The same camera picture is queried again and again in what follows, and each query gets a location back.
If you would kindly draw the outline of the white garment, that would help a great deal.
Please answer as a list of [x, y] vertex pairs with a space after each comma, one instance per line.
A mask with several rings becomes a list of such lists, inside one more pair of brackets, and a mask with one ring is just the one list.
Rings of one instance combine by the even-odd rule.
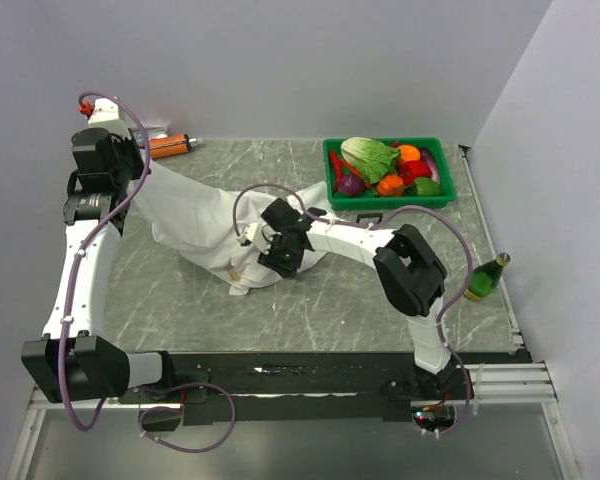
[[[231, 295], [277, 283], [281, 277], [258, 263], [259, 251], [241, 246], [233, 228], [259, 221], [275, 197], [251, 190], [244, 196], [189, 179], [156, 162], [133, 203], [150, 225], [154, 240], [227, 282]], [[229, 271], [241, 280], [232, 283]]]

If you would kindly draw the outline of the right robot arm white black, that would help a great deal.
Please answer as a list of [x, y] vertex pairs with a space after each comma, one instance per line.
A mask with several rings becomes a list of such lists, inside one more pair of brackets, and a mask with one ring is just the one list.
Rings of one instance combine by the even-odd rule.
[[439, 398], [452, 385], [447, 369], [451, 354], [441, 338], [439, 315], [445, 293], [446, 268], [412, 225], [375, 229], [348, 224], [318, 208], [302, 213], [277, 199], [240, 231], [239, 242], [260, 252], [258, 263], [292, 279], [310, 252], [327, 252], [372, 268], [389, 304], [406, 316], [421, 369], [419, 391]]

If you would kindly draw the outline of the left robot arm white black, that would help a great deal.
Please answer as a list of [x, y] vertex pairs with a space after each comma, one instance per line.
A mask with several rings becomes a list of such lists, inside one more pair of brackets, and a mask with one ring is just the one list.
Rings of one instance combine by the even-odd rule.
[[125, 352], [104, 337], [105, 300], [129, 209], [130, 182], [143, 162], [130, 137], [95, 127], [71, 139], [77, 168], [63, 207], [66, 253], [54, 306], [40, 339], [21, 360], [52, 403], [121, 397], [141, 387], [157, 402], [171, 399], [178, 378], [165, 351]]

